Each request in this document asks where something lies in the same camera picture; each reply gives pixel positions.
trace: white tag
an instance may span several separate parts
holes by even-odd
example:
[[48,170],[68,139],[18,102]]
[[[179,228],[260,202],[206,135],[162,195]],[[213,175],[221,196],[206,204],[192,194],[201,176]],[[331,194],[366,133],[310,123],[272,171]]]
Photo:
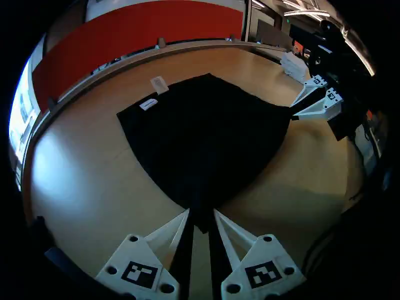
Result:
[[149,99],[146,102],[143,102],[139,106],[141,107],[142,110],[147,111],[149,108],[151,108],[153,105],[156,105],[158,101],[156,99]]
[[157,94],[159,95],[170,90],[161,76],[157,76],[151,79],[150,82]]

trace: white paper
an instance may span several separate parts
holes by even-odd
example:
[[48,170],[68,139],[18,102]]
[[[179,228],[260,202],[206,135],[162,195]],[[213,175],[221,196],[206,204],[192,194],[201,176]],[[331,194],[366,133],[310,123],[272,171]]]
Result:
[[169,91],[170,89],[168,88],[165,80],[161,76],[157,76],[153,79],[150,80],[151,85],[157,92],[157,94],[162,94],[165,93],[166,91]]

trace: wooden table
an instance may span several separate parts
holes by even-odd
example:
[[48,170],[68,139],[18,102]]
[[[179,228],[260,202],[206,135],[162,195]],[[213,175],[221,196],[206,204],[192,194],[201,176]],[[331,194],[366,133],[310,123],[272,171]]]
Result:
[[[151,78],[173,84],[206,73],[283,106],[302,89],[280,65],[244,50],[180,53],[90,90],[68,105],[36,144],[33,213],[45,217],[58,246],[89,275],[98,273],[127,234],[145,236],[183,211],[142,169],[116,113],[153,93]],[[311,242],[340,216],[347,186],[353,192],[360,184],[354,157],[347,140],[337,142],[325,121],[292,121],[265,171],[221,212],[255,235],[274,234],[301,266]],[[192,298],[211,295],[204,280],[210,276],[207,241],[195,231]]]

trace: black cloth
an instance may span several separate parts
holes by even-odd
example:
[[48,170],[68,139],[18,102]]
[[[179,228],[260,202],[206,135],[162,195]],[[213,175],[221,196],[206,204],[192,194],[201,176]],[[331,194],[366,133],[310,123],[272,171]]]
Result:
[[[139,105],[149,99],[158,103],[143,110]],[[171,200],[191,208],[194,224],[206,232],[212,208],[250,184],[277,152],[291,111],[206,74],[117,116],[147,174]]]

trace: red wall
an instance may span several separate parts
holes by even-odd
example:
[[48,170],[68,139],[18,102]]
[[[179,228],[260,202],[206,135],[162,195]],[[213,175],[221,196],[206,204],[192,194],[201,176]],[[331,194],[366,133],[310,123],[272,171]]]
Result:
[[103,14],[80,26],[42,59],[32,74],[42,111],[97,67],[157,39],[183,41],[228,38],[242,33],[241,11],[197,1],[144,2]]

